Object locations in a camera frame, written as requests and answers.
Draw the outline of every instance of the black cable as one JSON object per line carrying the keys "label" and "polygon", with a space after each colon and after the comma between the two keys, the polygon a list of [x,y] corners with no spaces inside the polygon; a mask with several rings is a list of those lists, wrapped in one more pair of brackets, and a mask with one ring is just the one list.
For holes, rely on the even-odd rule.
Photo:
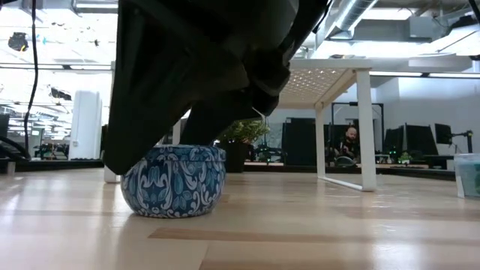
{"label": "black cable", "polygon": [[402,10],[408,10],[410,11],[410,13],[412,14],[412,16],[415,16],[415,12],[413,12],[409,7],[400,7],[400,9],[398,10],[398,12],[402,11]]}
{"label": "black cable", "polygon": [[479,6],[475,3],[475,0],[468,0],[470,6],[472,7],[475,17],[477,17],[478,24],[480,25],[480,10]]}
{"label": "black cable", "polygon": [[448,25],[448,22],[447,22],[447,25],[443,25],[442,23],[440,23],[440,21],[437,18],[432,17],[432,19],[437,25],[443,27],[444,29],[449,29],[450,28],[450,25]]}
{"label": "black cable", "polygon": [[323,14],[322,18],[320,19],[320,21],[316,24],[315,28],[312,30],[312,32],[314,34],[316,34],[318,32],[318,30],[320,29],[320,25],[323,23],[323,20],[327,17],[327,15],[329,14],[329,11],[330,11],[330,7],[332,6],[332,2],[333,1],[330,1],[327,6],[325,7],[325,13]]}
{"label": "black cable", "polygon": [[31,0],[31,45],[33,48],[33,63],[35,70],[35,78],[33,81],[33,87],[31,89],[30,101],[28,102],[27,113],[25,114],[25,119],[23,120],[23,129],[25,131],[25,149],[27,154],[29,152],[29,116],[30,109],[33,105],[33,100],[35,98],[35,92],[37,91],[38,84],[38,55],[37,55],[37,32],[35,31],[35,20],[37,19],[37,0]]}
{"label": "black cable", "polygon": [[6,145],[10,145],[14,149],[16,149],[20,154],[17,154],[13,151],[11,151],[8,148],[5,148],[3,144],[0,144],[0,153],[4,154],[5,156],[9,157],[12,160],[15,161],[21,161],[25,159],[29,159],[29,152],[25,150],[20,144],[14,142],[11,139],[8,139],[7,137],[0,136],[0,142],[5,143]]}

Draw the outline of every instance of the plastic bin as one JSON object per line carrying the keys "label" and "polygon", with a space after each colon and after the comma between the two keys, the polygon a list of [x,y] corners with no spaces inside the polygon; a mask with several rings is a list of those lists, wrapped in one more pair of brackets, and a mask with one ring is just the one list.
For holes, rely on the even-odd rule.
{"label": "plastic bin", "polygon": [[480,154],[456,154],[454,165],[458,196],[480,197]]}

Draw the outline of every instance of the desk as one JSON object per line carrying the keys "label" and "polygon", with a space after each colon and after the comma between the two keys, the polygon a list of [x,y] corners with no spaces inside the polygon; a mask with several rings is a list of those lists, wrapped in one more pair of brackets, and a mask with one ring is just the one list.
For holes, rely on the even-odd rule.
{"label": "desk", "polygon": [[[315,109],[316,168],[318,179],[357,191],[375,191],[377,174],[374,152],[370,69],[367,59],[296,59],[290,62],[290,80],[280,93],[278,109]],[[326,177],[323,109],[357,83],[361,184]]]}
{"label": "desk", "polygon": [[[357,164],[357,167],[358,168],[362,168],[362,165],[361,164]],[[391,169],[391,168],[395,168],[395,169],[428,169],[428,165],[427,164],[410,164],[408,166],[405,166],[405,165],[402,165],[402,164],[376,164],[375,167],[377,169]]]}
{"label": "desk", "polygon": [[442,170],[447,170],[447,161],[453,161],[453,155],[434,155],[426,154],[423,156],[428,167],[433,169],[434,167],[441,167]]}

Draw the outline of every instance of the white desk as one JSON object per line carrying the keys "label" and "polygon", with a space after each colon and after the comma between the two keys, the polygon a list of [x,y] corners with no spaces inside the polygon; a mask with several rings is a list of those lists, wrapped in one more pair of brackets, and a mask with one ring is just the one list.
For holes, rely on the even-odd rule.
{"label": "white desk", "polygon": [[[290,65],[292,75],[280,94],[278,105],[278,108],[283,109],[316,110],[318,178],[358,191],[375,191],[377,189],[370,69],[371,62],[364,59],[292,60]],[[326,177],[323,141],[323,109],[355,82],[357,83],[358,120],[361,134],[361,185]]]}

